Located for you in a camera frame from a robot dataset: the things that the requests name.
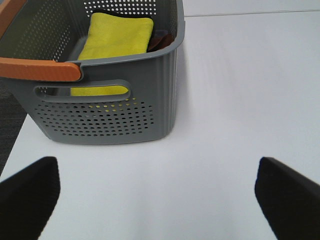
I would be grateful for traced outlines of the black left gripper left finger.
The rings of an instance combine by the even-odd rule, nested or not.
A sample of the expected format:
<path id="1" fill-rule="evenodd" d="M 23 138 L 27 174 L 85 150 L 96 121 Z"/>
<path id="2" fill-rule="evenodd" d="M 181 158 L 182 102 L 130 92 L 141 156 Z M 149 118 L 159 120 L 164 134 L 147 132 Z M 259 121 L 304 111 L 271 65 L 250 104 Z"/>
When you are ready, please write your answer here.
<path id="1" fill-rule="evenodd" d="M 61 192 L 58 161 L 43 157 L 0 183 L 0 238 L 37 240 Z"/>

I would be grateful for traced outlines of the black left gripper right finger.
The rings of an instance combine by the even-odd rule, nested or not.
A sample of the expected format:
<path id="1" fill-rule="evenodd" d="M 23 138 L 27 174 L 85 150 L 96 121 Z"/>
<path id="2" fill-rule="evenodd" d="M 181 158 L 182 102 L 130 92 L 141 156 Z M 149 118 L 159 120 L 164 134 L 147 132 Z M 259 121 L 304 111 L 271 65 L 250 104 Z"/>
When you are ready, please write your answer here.
<path id="1" fill-rule="evenodd" d="M 254 194 L 278 240 L 320 238 L 319 184 L 273 157 L 262 157 Z"/>

